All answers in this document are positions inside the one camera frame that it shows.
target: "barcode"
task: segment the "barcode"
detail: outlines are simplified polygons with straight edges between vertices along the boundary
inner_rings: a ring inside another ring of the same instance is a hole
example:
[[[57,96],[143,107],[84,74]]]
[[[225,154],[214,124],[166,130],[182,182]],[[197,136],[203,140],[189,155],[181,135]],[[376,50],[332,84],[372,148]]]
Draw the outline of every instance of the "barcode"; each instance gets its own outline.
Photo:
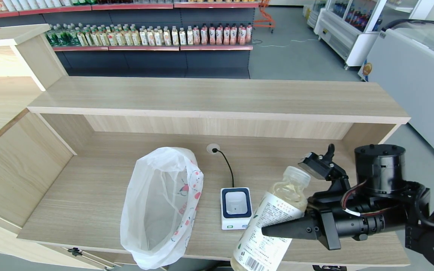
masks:
[[[258,263],[258,261],[252,259],[252,257],[248,257],[246,266],[250,268],[251,271],[264,271],[264,266]]]

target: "black cable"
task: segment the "black cable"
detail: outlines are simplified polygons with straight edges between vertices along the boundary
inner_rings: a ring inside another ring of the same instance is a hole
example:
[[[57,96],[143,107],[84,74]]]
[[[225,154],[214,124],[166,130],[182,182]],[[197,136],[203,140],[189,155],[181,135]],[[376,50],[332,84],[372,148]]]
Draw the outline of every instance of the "black cable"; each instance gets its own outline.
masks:
[[[216,153],[216,152],[220,152],[220,153],[222,153],[222,156],[224,157],[225,161],[227,162],[227,165],[229,166],[229,170],[231,171],[231,176],[232,176],[232,188],[234,188],[234,187],[235,187],[235,186],[234,186],[234,173],[232,173],[231,164],[229,164],[229,161],[227,160],[227,157],[225,157],[225,154],[224,154],[222,151],[219,151],[217,148],[213,148],[213,149],[212,149],[212,152],[213,152],[213,153]]]
[[[427,225],[429,227],[433,227],[434,228],[434,222],[427,219],[424,214],[422,213],[422,211],[420,210],[420,199],[422,199],[422,196],[424,194],[424,192],[426,191],[426,187],[424,185],[421,185],[420,188],[418,189],[417,193],[416,193],[416,197],[415,197],[415,212],[418,216],[418,219],[424,224]]]

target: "refrigerator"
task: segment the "refrigerator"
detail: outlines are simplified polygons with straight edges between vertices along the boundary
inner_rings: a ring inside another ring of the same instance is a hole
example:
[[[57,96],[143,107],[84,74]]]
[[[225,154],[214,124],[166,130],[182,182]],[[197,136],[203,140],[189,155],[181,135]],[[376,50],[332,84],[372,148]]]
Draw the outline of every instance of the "refrigerator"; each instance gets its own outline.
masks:
[[[379,33],[358,74],[386,90],[434,148],[434,21],[389,24]]]
[[[384,25],[398,19],[426,19],[434,0],[327,0],[315,34],[344,60],[360,67]]]

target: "freezer lid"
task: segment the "freezer lid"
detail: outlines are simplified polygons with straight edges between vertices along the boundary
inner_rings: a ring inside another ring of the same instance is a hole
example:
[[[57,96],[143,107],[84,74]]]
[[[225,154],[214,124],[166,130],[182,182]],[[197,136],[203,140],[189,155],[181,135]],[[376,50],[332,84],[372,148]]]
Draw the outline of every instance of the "freezer lid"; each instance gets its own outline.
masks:
[[[434,51],[434,21],[403,20],[389,27],[389,29],[411,38]]]

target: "cabinet handle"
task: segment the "cabinet handle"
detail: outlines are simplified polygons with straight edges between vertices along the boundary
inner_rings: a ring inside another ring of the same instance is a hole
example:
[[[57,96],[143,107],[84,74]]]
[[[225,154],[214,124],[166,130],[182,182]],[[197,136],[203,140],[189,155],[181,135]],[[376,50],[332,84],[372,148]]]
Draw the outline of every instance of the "cabinet handle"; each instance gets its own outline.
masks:
[[[315,271],[347,271],[348,268],[346,266],[332,266],[332,265],[323,265],[322,267],[319,265],[313,265],[312,268]]]
[[[74,248],[70,248],[69,250],[68,250],[68,252],[70,252],[73,256],[75,256],[75,257],[77,257],[78,255],[79,256],[83,256],[83,253],[81,252],[81,250],[79,250],[77,247],[74,247]]]

